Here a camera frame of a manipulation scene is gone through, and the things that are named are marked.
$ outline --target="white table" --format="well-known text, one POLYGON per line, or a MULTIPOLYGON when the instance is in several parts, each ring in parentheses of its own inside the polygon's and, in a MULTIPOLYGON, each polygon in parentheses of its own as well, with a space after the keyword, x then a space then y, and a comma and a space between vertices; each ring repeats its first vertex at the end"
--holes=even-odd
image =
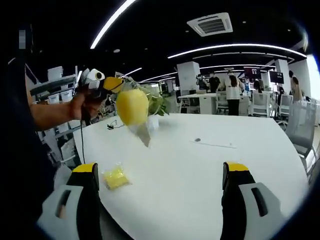
POLYGON ((192 99, 192 98, 199 99, 200 114, 215 114, 217 111, 217 106, 216 106, 217 94, 216 93, 203 93, 203 94, 195 93, 190 95, 179 96, 178 98, 181 99, 179 113, 181 113, 183 99, 192 99))
MULTIPOLYGON (((100 174, 100 199, 135 240, 215 240, 223 228, 223 162, 245 164, 280 200, 289 218, 304 198, 307 177, 296 149, 270 118, 170 114, 160 117, 149 148, 118 117, 83 129, 86 163, 100 172, 122 163, 132 183, 110 191, 100 174)), ((81 132, 74 139, 82 160, 81 132)))

